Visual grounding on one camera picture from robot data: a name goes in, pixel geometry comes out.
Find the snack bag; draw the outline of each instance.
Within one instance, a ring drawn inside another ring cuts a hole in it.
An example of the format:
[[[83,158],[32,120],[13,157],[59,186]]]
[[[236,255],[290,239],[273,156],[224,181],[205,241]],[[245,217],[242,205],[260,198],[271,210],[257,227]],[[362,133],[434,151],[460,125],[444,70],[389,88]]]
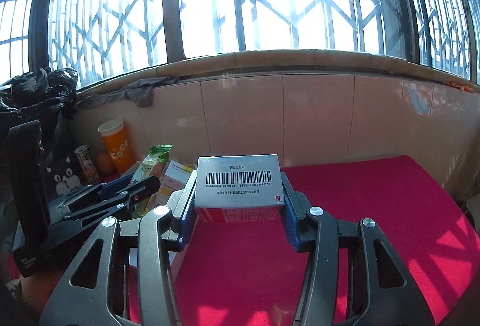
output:
[[[150,153],[148,153],[135,171],[129,185],[135,184],[148,176],[155,176],[161,179],[165,165],[170,160],[171,149],[172,145],[156,145],[151,147]],[[139,218],[146,213],[145,210],[149,200],[150,198],[145,199],[135,206],[133,218]]]

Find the beverage can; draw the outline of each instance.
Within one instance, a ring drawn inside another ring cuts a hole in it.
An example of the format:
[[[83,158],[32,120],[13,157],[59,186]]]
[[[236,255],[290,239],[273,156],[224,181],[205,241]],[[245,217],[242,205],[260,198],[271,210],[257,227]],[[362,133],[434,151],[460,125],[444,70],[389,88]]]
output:
[[[78,158],[78,162],[82,167],[83,174],[87,178],[90,184],[93,184],[100,180],[97,168],[95,167],[92,155],[88,145],[82,145],[75,149],[75,154]]]

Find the paper cup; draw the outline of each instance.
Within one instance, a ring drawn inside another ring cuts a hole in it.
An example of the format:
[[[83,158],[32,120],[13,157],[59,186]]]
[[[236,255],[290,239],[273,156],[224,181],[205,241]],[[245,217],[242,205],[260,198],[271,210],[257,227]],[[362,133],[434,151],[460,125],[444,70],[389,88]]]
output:
[[[98,132],[102,135],[103,142],[118,173],[124,173],[135,161],[128,145],[123,119],[115,119],[103,123],[98,128]]]

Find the box top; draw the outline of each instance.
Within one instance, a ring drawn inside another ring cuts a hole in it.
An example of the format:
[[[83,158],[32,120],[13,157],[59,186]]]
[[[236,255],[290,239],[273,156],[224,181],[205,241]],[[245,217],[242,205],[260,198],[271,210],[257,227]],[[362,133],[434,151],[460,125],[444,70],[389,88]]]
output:
[[[283,204],[276,154],[198,159],[196,208],[243,209]]]

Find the metal pivot bolt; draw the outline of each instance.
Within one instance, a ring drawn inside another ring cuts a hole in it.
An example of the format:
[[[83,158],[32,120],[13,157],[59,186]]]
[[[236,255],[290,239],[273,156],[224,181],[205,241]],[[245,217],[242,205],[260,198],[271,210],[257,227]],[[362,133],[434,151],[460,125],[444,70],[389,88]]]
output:
[[[323,209],[321,209],[320,207],[310,207],[309,211],[314,217],[319,217],[323,215]]]
[[[113,226],[114,224],[115,224],[115,218],[113,218],[113,217],[105,218],[102,221],[102,226],[103,227],[110,227],[110,226]]]
[[[375,221],[372,218],[363,218],[361,222],[365,227],[375,227]]]
[[[158,206],[153,209],[153,213],[157,215],[167,215],[170,209],[167,206]]]

